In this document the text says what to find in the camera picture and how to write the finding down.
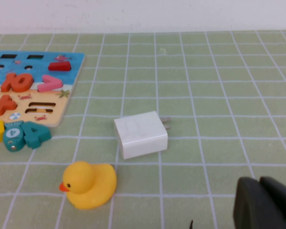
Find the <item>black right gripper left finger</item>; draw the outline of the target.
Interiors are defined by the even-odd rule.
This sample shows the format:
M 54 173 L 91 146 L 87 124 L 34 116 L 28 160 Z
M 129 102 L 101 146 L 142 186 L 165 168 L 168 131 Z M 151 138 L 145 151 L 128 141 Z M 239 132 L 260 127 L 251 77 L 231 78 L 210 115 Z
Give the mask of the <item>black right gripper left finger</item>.
M 233 219 L 236 229 L 286 229 L 286 220 L 259 183 L 250 177 L 237 182 Z

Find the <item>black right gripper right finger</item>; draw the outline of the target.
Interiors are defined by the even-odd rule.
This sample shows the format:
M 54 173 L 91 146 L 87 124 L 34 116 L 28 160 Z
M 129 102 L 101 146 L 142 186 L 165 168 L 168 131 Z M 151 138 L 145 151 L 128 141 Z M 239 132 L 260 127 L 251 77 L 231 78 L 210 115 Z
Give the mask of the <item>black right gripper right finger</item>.
M 286 220 L 286 185 L 272 177 L 261 177 L 259 183 L 270 195 Z

